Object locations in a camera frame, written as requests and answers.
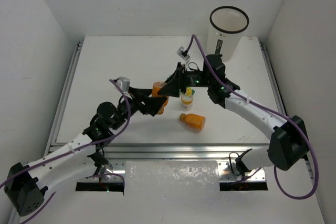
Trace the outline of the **white bin black rim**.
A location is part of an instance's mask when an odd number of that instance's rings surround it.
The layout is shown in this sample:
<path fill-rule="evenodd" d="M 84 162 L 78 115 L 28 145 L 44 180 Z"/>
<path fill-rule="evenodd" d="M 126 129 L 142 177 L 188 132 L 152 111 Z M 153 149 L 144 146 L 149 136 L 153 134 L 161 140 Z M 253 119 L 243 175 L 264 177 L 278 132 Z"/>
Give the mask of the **white bin black rim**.
<path fill-rule="evenodd" d="M 249 17 L 242 9 L 234 6 L 215 8 L 209 16 L 206 53 L 220 55 L 223 62 L 229 61 L 248 26 Z"/>

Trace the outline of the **orange bottle brown cap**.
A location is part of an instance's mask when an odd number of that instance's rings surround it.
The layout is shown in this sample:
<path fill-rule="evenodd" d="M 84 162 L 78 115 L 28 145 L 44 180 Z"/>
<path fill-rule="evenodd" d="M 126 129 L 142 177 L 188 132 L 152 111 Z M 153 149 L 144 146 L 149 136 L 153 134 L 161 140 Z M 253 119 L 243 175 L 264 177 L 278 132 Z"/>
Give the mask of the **orange bottle brown cap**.
<path fill-rule="evenodd" d="M 193 129 L 201 131 L 204 128 L 206 117 L 193 113 L 181 113 L 179 121 Z"/>

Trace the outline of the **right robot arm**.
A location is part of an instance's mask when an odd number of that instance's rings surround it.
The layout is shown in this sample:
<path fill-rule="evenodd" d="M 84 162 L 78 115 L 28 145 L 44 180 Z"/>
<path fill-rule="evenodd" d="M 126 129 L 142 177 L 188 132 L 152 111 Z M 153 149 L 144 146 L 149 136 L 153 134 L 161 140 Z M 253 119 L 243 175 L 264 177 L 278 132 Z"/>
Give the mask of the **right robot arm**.
<path fill-rule="evenodd" d="M 253 169 L 267 166 L 289 170 L 309 151 L 304 140 L 304 121 L 294 116 L 288 122 L 281 115 L 263 110 L 260 104 L 248 100 L 247 94 L 226 78 L 225 70 L 226 66 L 217 55 L 206 56 L 202 70 L 188 71 L 178 63 L 158 94 L 179 97 L 188 87 L 205 87 L 213 103 L 241 116 L 269 139 L 268 146 L 248 149 L 235 159 L 235 174 L 244 176 Z"/>

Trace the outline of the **orange bottle fruit label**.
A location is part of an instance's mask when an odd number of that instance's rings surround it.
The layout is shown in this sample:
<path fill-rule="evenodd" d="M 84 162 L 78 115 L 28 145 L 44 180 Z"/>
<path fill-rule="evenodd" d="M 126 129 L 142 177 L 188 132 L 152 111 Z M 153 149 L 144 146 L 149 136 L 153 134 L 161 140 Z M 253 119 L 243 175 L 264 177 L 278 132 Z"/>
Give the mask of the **orange bottle fruit label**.
<path fill-rule="evenodd" d="M 158 82 L 155 82 L 153 83 L 153 87 L 152 87 L 152 97 L 161 97 L 160 95 L 158 95 L 158 91 L 164 87 L 166 85 L 165 82 L 161 82 L 161 81 L 158 81 Z M 163 114 L 164 112 L 164 108 L 166 107 L 167 103 L 169 101 L 169 98 L 166 96 L 166 101 L 165 103 L 161 106 L 161 108 L 159 109 L 157 115 L 161 115 Z"/>

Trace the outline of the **left side rail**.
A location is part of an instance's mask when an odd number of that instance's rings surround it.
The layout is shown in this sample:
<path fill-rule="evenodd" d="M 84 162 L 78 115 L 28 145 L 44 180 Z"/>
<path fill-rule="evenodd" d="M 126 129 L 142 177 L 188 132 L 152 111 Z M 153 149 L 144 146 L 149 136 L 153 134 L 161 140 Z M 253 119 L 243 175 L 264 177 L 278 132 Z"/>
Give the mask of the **left side rail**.
<path fill-rule="evenodd" d="M 83 43 L 84 41 L 79 41 L 74 49 L 74 52 L 72 54 L 71 57 L 71 61 L 70 61 L 70 65 L 67 71 L 67 75 L 66 75 L 66 79 L 62 88 L 62 92 L 61 92 L 61 96 L 59 99 L 59 103 L 58 103 L 58 110 L 61 109 L 61 107 L 63 106 L 64 103 L 66 103 L 66 100 L 68 98 L 68 94 L 69 94 L 69 89 L 71 87 L 71 83 L 73 81 L 73 76 L 75 74 L 76 71 L 76 67 L 77 67 L 77 63 L 79 60 L 79 56 L 83 47 Z"/>

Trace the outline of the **white foam cover plate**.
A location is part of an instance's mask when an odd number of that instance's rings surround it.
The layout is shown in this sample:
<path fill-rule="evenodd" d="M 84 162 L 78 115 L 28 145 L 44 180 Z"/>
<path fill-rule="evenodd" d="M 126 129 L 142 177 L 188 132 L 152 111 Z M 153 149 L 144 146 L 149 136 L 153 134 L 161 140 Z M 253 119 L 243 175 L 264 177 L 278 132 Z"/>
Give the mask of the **white foam cover plate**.
<path fill-rule="evenodd" d="M 192 197 L 219 192 L 215 161 L 127 161 L 127 196 Z"/>

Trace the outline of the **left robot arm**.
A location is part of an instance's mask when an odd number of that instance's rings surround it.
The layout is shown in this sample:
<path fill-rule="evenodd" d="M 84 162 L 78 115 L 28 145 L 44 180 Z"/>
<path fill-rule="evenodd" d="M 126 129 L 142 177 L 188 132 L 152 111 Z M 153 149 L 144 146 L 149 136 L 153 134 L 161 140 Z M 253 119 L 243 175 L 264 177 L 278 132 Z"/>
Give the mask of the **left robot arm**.
<path fill-rule="evenodd" d="M 43 205 L 46 197 L 78 180 L 106 171 L 109 161 L 102 153 L 128 126 L 135 112 L 155 116 L 167 101 L 166 97 L 153 97 L 150 89 L 128 89 L 117 106 L 103 102 L 89 126 L 66 145 L 27 165 L 17 163 L 1 184 L 19 216 L 25 217 Z"/>

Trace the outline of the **clear bottle yellow cap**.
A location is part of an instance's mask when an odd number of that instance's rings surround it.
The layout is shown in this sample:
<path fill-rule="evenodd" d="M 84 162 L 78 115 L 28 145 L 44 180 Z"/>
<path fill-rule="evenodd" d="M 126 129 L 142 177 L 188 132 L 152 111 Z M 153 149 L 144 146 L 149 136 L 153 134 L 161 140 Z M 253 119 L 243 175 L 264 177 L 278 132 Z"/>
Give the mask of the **clear bottle yellow cap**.
<path fill-rule="evenodd" d="M 186 88 L 186 91 L 181 94 L 181 107 L 183 110 L 190 110 L 193 105 L 193 90 L 190 87 Z"/>

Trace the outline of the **aluminium table edge rail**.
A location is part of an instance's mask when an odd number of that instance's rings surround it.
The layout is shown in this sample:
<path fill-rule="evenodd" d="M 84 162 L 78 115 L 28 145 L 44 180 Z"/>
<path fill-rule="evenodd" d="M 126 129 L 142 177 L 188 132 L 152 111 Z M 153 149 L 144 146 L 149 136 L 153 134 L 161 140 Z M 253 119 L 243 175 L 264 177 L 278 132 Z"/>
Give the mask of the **aluminium table edge rail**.
<path fill-rule="evenodd" d="M 224 159 L 232 152 L 266 147 L 265 143 L 238 144 L 111 144 L 104 147 L 109 159 Z"/>

